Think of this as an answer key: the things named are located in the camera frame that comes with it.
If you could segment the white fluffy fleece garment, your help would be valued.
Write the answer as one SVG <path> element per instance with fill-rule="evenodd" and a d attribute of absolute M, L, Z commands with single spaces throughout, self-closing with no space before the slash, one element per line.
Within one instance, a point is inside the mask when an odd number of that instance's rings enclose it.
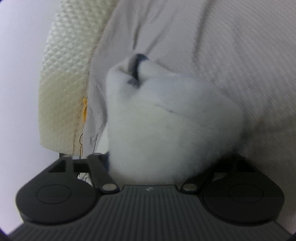
<path fill-rule="evenodd" d="M 120 186 L 180 184 L 241 139 L 240 106 L 211 82 L 142 54 L 106 76 L 108 171 Z"/>

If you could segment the yellow mattress edge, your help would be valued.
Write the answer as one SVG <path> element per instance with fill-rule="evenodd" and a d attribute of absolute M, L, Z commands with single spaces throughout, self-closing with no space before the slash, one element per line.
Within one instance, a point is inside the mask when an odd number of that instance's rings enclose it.
<path fill-rule="evenodd" d="M 84 122 L 86 122 L 87 118 L 87 107 L 88 107 L 88 98 L 83 99 L 83 109 L 82 109 L 82 119 Z"/>

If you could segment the grey bed sheet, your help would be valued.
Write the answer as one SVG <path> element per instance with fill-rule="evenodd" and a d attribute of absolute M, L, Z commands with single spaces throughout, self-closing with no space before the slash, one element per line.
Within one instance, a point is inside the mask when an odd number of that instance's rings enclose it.
<path fill-rule="evenodd" d="M 227 91 L 245 108 L 249 158 L 284 192 L 295 232 L 295 1 L 119 1 L 92 56 L 83 156 L 105 123 L 105 76 L 142 53 Z"/>

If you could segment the cream quilted headboard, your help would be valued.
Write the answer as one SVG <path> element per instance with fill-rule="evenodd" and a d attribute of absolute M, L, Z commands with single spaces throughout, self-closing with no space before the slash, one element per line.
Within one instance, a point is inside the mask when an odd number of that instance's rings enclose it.
<path fill-rule="evenodd" d="M 60 3 L 46 40 L 39 85 L 40 144 L 46 149 L 81 155 L 89 65 L 116 4 Z"/>

